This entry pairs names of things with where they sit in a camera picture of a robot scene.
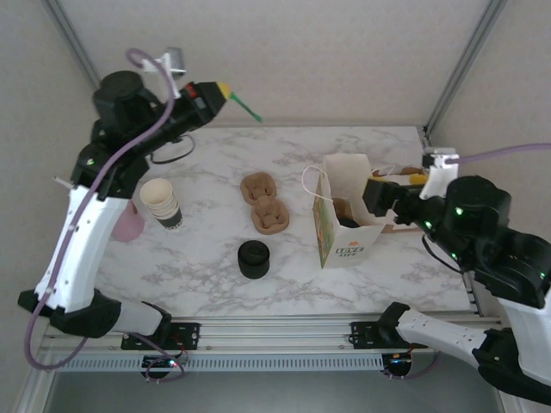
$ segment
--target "purple cable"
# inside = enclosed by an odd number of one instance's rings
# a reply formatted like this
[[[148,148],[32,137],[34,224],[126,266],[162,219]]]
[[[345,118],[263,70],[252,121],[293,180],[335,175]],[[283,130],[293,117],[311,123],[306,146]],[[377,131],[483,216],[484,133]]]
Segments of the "purple cable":
[[[447,159],[446,164],[451,165],[454,163],[469,163],[476,161],[483,161],[490,157],[500,157],[502,155],[509,155],[510,153],[523,152],[523,151],[545,151],[550,150],[551,144],[525,144],[517,146],[508,146],[506,148],[496,149],[494,151],[482,152],[478,155],[471,155],[470,157],[459,157],[457,159]]]
[[[436,357],[434,358],[432,363],[427,368],[425,368],[424,370],[421,370],[420,372],[417,372],[417,373],[414,373],[414,374],[408,374],[408,375],[402,376],[402,377],[393,376],[392,374],[389,374],[389,373],[383,373],[383,375],[390,378],[390,379],[392,377],[399,377],[402,380],[418,379],[419,377],[425,376],[425,374],[430,373],[432,370],[434,370],[434,368],[438,365],[438,362],[440,361],[440,355],[441,354],[442,353],[440,351],[438,353],[436,353]]]
[[[149,129],[147,129],[145,132],[141,133],[138,137],[132,139],[130,142],[122,146],[115,154],[103,165],[103,167],[100,169],[99,173],[97,174],[96,179],[92,182],[92,185],[90,186],[90,189],[84,196],[82,202],[77,208],[77,211],[75,212],[75,215],[73,216],[71,223],[69,224],[67,228],[67,232],[65,233],[63,237],[63,241],[61,242],[61,246],[59,247],[59,253],[58,256],[55,259],[55,263],[53,264],[52,269],[52,275],[50,277],[50,281],[48,282],[46,291],[44,292],[44,295],[42,296],[42,299],[39,301],[38,305],[33,311],[33,314],[31,315],[31,319],[29,320],[27,324],[27,330],[25,332],[25,339],[23,343],[23,351],[25,353],[25,357],[27,358],[28,364],[30,364],[32,367],[38,369],[38,370],[53,370],[58,367],[62,367],[69,361],[71,361],[78,352],[82,349],[84,344],[86,343],[86,338],[84,338],[77,347],[73,350],[73,352],[64,360],[52,364],[52,365],[46,365],[39,363],[34,357],[31,352],[31,338],[33,336],[33,330],[34,325],[36,324],[36,320],[38,319],[40,312],[46,305],[46,302],[50,298],[50,295],[52,294],[52,290],[55,286],[55,283],[58,279],[59,270],[61,269],[61,264],[63,263],[63,259],[65,258],[65,253],[67,252],[67,249],[69,247],[69,243],[71,242],[72,234],[74,229],[78,225],[78,220],[82,216],[84,210],[90,203],[90,200],[94,196],[94,193],[96,192],[97,188],[100,186],[100,183],[102,182],[102,179],[107,175],[108,171],[111,169],[111,167],[115,164],[116,161],[119,160],[122,155],[124,155],[127,151],[132,149],[134,146],[139,144],[144,139],[149,138],[153,133],[155,133],[168,119],[170,114],[172,113],[172,109],[174,108],[174,96],[172,95],[172,87],[170,84],[169,75],[164,70],[163,66],[161,66],[159,63],[155,61],[154,58],[152,58],[149,54],[141,51],[140,49],[128,49],[126,52],[127,59],[135,66],[142,67],[143,65],[134,60],[133,56],[139,56],[141,59],[148,60],[155,69],[161,74],[163,77],[163,80],[166,82],[166,87],[168,90],[168,100],[166,102],[166,107],[164,108],[164,112],[161,115],[161,117],[155,122]]]
[[[138,333],[128,333],[130,336],[134,336],[136,337],[138,340],[144,342],[145,344],[147,344],[148,346],[151,346],[152,348],[155,348],[160,354],[162,354],[160,357],[158,357],[157,359],[153,360],[151,363],[149,363],[149,365],[147,366],[147,369],[145,370],[145,378],[147,379],[147,381],[149,381],[150,379],[152,379],[151,377],[149,377],[149,372],[150,370],[152,369],[152,367],[154,365],[156,365],[157,363],[159,363],[161,360],[173,360],[176,365],[178,366],[178,368],[182,371],[180,374],[178,374],[177,376],[175,377],[170,377],[168,379],[156,379],[157,383],[168,383],[169,381],[174,381],[174,380],[178,380],[178,379],[181,379],[185,372],[183,370],[183,365],[180,361],[178,361],[178,359],[173,356],[173,355],[170,355],[168,354],[166,351],[164,351],[162,348],[160,348],[157,344],[155,344],[154,342],[152,342],[149,338],[145,337],[145,336],[142,336],[141,334],[138,334]]]

